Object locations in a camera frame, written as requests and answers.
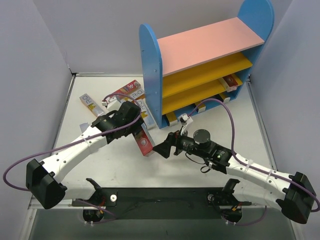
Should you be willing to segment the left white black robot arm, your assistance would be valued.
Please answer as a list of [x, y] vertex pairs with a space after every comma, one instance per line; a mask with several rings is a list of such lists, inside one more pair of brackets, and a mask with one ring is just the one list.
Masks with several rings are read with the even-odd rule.
[[26, 187], [44, 209], [55, 207], [62, 200], [85, 200], [89, 205], [100, 203], [100, 186], [91, 178], [79, 183], [62, 183], [67, 174], [92, 153], [113, 140], [126, 137], [142, 128], [141, 108], [123, 102], [118, 110], [99, 116], [81, 136], [65, 149], [26, 165]]

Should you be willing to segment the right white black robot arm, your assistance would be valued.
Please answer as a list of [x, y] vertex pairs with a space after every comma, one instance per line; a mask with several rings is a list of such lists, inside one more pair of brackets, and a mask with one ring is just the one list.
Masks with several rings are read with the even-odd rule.
[[235, 187], [223, 189], [221, 197], [225, 203], [257, 203], [280, 210], [285, 217], [296, 223], [307, 223], [316, 201], [316, 193], [305, 174], [283, 173], [254, 163], [212, 141], [210, 133], [205, 129], [197, 130], [193, 137], [179, 130], [170, 132], [153, 150], [167, 159], [172, 147], [175, 147], [176, 156], [181, 152], [195, 155], [202, 158], [210, 170], [239, 177], [257, 186], [250, 188], [236, 184]]

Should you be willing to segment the black toothpaste box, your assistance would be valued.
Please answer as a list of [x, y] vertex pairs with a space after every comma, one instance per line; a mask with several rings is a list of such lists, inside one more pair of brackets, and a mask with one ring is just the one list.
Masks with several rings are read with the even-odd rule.
[[173, 111], [167, 113], [165, 116], [169, 126], [174, 126], [178, 123], [178, 119]]

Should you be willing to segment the silver RO toothpaste box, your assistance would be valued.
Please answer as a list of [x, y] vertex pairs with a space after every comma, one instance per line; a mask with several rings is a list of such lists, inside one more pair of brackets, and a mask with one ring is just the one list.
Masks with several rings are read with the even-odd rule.
[[197, 113], [202, 113], [206, 111], [206, 105], [204, 103], [196, 102], [195, 104], [196, 112]]

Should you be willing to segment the silver RO box table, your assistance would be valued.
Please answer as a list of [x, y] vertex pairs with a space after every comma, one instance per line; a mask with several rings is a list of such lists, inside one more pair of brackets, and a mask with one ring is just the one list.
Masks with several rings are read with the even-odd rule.
[[230, 102], [230, 97], [228, 96], [228, 95], [226, 95], [225, 93], [220, 93], [220, 94], [218, 94], [218, 98], [219, 98], [219, 100], [221, 100], [224, 104], [227, 104], [227, 103], [229, 103]]

